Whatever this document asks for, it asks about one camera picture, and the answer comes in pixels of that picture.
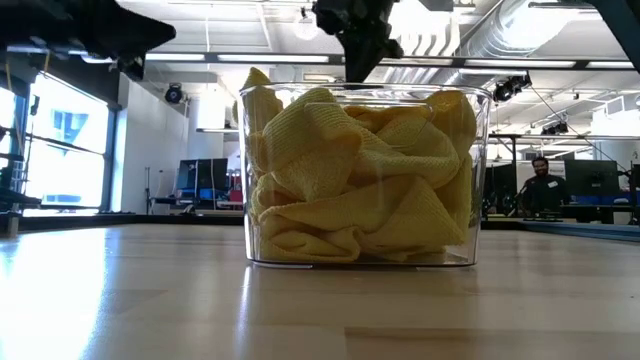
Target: red object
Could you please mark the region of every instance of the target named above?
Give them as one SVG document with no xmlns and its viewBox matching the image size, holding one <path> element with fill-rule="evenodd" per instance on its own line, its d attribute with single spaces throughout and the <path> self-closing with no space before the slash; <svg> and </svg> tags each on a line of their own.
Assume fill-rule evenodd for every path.
<svg viewBox="0 0 640 360">
<path fill-rule="evenodd" d="M 231 194 L 229 195 L 229 200 L 242 202 L 242 190 L 231 190 Z"/>
</svg>

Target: wooden table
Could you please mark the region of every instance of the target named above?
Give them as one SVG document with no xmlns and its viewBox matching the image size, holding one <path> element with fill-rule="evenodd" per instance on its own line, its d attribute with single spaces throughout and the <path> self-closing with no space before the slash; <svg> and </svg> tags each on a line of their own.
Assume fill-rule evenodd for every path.
<svg viewBox="0 0 640 360">
<path fill-rule="evenodd" d="M 482 232 L 476 267 L 278 270 L 241 227 L 0 243 L 0 358 L 638 359 L 640 247 Z"/>
</svg>

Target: yellow cloth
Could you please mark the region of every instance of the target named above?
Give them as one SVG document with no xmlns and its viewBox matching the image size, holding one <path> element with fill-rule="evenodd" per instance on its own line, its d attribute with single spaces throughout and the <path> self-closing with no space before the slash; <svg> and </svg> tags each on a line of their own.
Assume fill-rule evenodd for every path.
<svg viewBox="0 0 640 360">
<path fill-rule="evenodd" d="M 243 104 L 261 259 L 403 262 L 465 243 L 476 124 L 462 93 L 380 111 L 343 109 L 316 88 L 276 112 L 266 76 L 252 69 L 252 85 Z"/>
</svg>

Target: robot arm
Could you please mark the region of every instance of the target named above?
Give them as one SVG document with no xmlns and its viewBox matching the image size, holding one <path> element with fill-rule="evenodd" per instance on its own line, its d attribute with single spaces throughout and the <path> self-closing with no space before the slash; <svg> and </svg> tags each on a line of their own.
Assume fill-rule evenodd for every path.
<svg viewBox="0 0 640 360">
<path fill-rule="evenodd" d="M 401 58 L 400 44 L 390 40 L 389 15 L 398 0 L 319 0 L 312 11 L 318 27 L 335 35 L 344 48 L 347 82 L 364 82 L 385 57 Z"/>
<path fill-rule="evenodd" d="M 108 58 L 140 80 L 145 54 L 176 36 L 173 26 L 123 9 L 115 0 L 9 0 L 0 3 L 0 52 L 70 53 Z"/>
<path fill-rule="evenodd" d="M 593 5 L 640 73 L 640 0 L 584 0 Z"/>
</svg>

